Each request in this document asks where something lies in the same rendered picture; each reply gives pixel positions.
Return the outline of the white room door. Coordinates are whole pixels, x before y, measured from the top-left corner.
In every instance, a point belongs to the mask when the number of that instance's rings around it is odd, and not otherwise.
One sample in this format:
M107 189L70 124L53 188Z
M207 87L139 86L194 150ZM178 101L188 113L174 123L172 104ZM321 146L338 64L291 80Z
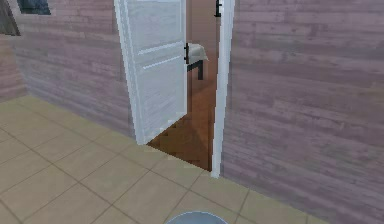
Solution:
M114 0L136 142L187 114L186 0Z

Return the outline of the bed with white cover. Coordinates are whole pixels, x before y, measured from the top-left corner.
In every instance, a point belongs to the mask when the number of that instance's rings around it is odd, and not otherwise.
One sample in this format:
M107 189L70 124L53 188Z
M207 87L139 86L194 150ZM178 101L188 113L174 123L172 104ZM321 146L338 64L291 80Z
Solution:
M200 44L189 43L188 44L188 64L187 71L198 69L198 79L204 79L204 61L208 60L205 49Z

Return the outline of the pale blue round object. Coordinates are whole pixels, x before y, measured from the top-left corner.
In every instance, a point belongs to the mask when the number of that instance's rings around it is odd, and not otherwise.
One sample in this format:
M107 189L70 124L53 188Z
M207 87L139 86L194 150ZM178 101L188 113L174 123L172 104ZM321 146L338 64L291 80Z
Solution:
M228 224L223 218L209 212L189 211L179 214L165 224Z

